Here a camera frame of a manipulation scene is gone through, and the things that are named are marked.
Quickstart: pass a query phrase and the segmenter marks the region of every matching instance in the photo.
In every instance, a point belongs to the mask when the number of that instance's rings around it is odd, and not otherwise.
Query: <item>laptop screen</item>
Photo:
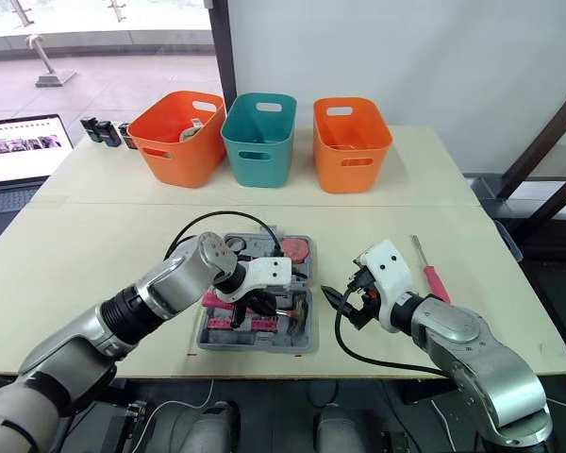
[[[0,183],[51,176],[72,149],[58,115],[0,121]]]

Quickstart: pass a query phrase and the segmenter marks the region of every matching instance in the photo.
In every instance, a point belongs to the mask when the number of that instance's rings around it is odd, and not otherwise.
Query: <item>screwdriver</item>
[[[422,244],[419,242],[419,238],[416,235],[411,236],[413,238],[413,242],[415,243],[415,247],[419,251],[419,254],[422,256],[422,260],[424,260],[425,268],[425,278],[427,278],[427,284],[430,287],[430,291],[440,299],[442,299],[447,304],[451,303],[451,298],[449,294],[444,289],[444,285],[442,284],[442,280],[438,277],[438,273],[434,266],[430,266],[427,263],[427,259],[425,258],[424,250],[422,249]]]

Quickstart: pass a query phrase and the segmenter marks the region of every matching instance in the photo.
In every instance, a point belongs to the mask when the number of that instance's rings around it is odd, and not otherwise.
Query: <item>white wall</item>
[[[320,97],[371,98],[391,125],[433,126],[464,173],[503,173],[566,99],[566,0],[228,5],[239,94],[294,96],[298,126]]]

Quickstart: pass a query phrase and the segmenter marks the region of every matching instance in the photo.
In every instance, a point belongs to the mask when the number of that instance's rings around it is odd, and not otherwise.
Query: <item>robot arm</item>
[[[238,262],[214,233],[187,240],[31,351],[17,379],[0,389],[0,452],[47,451],[58,419],[88,406],[115,377],[116,361],[210,287],[224,301],[242,304],[250,294],[257,303],[256,293],[290,283],[289,258]]]
[[[433,295],[417,295],[411,272],[390,241],[371,247],[355,264],[359,270],[348,289],[364,291],[364,307],[342,308],[342,313],[357,328],[375,318],[388,332],[412,337],[457,384],[491,451],[523,451],[551,436],[553,424],[539,379],[492,336],[480,315]],[[339,307],[341,299],[332,290],[325,289],[325,295]]]

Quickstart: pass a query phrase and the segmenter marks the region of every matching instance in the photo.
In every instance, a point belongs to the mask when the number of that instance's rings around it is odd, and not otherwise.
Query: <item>orange basket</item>
[[[184,142],[183,130],[203,124]],[[225,102],[215,94],[171,92],[139,116],[128,133],[157,179],[166,184],[201,187],[225,156],[220,129],[225,121]]]
[[[370,190],[391,145],[388,126],[369,99],[327,97],[314,103],[312,150],[324,191]]]

